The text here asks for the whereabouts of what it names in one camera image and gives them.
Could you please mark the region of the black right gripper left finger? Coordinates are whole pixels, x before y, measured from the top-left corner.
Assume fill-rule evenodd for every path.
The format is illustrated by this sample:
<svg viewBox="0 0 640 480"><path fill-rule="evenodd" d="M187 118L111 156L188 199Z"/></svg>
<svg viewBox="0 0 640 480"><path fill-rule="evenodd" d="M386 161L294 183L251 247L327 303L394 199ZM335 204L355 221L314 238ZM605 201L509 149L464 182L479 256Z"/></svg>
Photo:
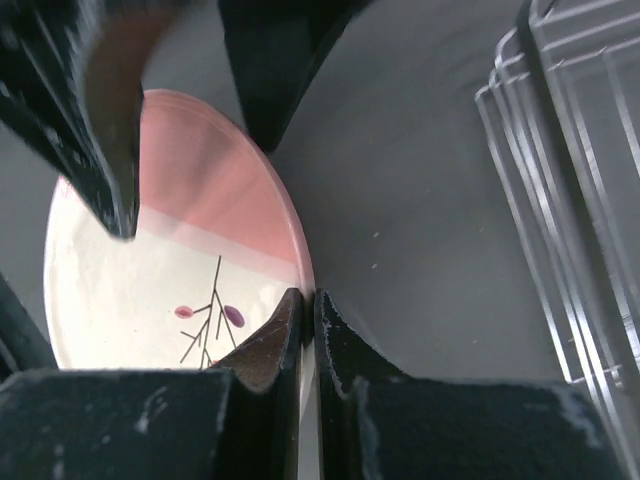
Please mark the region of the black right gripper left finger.
<svg viewBox="0 0 640 480"><path fill-rule="evenodd" d="M5 479L293 479L304 299L205 370L46 370L1 388Z"/></svg>

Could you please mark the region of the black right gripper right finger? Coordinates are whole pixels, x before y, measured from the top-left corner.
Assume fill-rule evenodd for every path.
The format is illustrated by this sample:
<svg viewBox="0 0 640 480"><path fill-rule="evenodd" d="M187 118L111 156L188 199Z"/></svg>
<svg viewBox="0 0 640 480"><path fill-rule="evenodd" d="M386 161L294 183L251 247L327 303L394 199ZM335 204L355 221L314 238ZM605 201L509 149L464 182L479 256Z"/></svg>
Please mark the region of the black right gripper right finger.
<svg viewBox="0 0 640 480"><path fill-rule="evenodd" d="M591 404L562 383L409 376L314 298L325 479L621 479Z"/></svg>

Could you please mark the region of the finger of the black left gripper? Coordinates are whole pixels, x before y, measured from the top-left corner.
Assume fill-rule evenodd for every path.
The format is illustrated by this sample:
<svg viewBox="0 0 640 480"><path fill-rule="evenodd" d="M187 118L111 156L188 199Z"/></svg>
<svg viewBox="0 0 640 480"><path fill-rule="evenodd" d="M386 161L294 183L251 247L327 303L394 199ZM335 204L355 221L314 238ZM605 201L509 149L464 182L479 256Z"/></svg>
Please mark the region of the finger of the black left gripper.
<svg viewBox="0 0 640 480"><path fill-rule="evenodd" d="M327 55L356 15L357 0L227 0L224 43L249 136L277 149Z"/></svg>
<svg viewBox="0 0 640 480"><path fill-rule="evenodd" d="M142 77L183 1L4 1L1 121L103 228L134 238Z"/></svg>

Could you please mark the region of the pink and cream plate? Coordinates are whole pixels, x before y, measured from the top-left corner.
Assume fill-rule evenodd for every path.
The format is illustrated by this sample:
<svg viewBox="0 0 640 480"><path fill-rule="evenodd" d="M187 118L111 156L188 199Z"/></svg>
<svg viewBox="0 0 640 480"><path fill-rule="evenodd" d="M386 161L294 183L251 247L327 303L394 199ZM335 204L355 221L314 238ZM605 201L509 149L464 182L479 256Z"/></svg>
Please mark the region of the pink and cream plate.
<svg viewBox="0 0 640 480"><path fill-rule="evenodd" d="M56 185L43 287L61 371L211 368L289 289L305 320L309 252L263 152L223 114L170 90L147 92L141 134L133 240L111 238L68 182ZM313 371L304 320L299 421Z"/></svg>

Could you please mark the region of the metal wire dish rack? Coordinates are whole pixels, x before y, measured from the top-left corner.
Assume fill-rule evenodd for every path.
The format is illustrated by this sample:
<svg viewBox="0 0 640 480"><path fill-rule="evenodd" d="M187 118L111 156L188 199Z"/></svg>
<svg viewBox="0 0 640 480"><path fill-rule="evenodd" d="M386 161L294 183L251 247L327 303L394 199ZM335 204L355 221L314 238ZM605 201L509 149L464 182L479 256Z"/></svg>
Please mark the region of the metal wire dish rack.
<svg viewBox="0 0 640 480"><path fill-rule="evenodd" d="M527 1L476 95L563 377L639 387L639 5Z"/></svg>

